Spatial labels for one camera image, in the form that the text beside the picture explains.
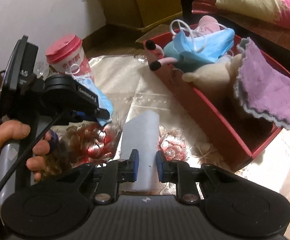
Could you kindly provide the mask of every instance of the silver bolt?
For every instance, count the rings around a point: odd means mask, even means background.
[[[194,194],[185,194],[183,196],[183,200],[185,202],[195,202],[198,200],[198,196],[194,195]]]
[[[95,196],[95,200],[98,202],[106,202],[110,200],[110,195],[106,193],[100,193]]]

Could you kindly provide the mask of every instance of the yellow wooden cabinet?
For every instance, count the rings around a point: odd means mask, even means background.
[[[181,0],[100,0],[108,24],[147,31],[181,15]]]

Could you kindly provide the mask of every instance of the red box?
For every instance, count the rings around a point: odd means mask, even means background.
[[[164,33],[151,40],[164,48],[172,40],[172,34]],[[232,48],[235,54],[237,54],[236,45],[240,40],[241,37],[236,35]],[[145,52],[149,64],[161,58],[146,48]],[[262,54],[267,63],[290,78],[290,73],[282,65],[263,51]],[[173,65],[163,65],[154,73],[203,129],[232,171],[239,170],[256,158],[281,131],[281,128],[266,120],[253,118],[239,120],[235,117],[230,103],[225,104],[222,109],[217,109],[200,90],[191,83],[184,82],[181,79],[182,73],[173,68]]]

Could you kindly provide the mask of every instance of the purple cloth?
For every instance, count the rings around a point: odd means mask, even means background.
[[[237,48],[243,64],[234,90],[244,110],[290,130],[290,78],[273,69],[250,38]]]

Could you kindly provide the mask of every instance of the face mask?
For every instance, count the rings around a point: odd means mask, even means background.
[[[75,72],[72,72],[73,67],[77,67],[78,70],[75,70]],[[112,102],[108,100],[108,98],[95,86],[95,84],[92,81],[92,77],[90,74],[87,75],[82,75],[82,76],[74,76],[76,73],[78,73],[80,70],[79,65],[78,64],[73,64],[70,68],[69,71],[70,72],[66,72],[66,74],[71,75],[73,79],[75,79],[78,83],[80,83],[81,85],[83,85],[84,87],[86,87],[88,90],[90,90],[91,92],[93,92],[94,94],[96,94],[98,96],[98,104],[100,108],[104,108],[107,109],[107,111],[109,112],[109,114],[112,116],[113,114],[113,105]],[[104,119],[99,119],[97,118],[98,123],[101,126],[106,125],[107,123],[111,122],[112,119],[109,118],[108,120],[104,120]]]
[[[175,33],[173,30],[174,22],[178,22],[181,30],[179,33]],[[226,54],[233,47],[235,36],[233,29],[227,28],[221,24],[218,25],[223,27],[224,30],[203,35],[199,30],[204,24],[201,25],[198,30],[194,31],[181,20],[172,21],[170,31],[175,36],[173,39],[174,49],[180,55],[184,56],[184,58],[190,58],[204,64],[215,63],[219,57]],[[186,37],[184,30],[189,32],[189,37]]]

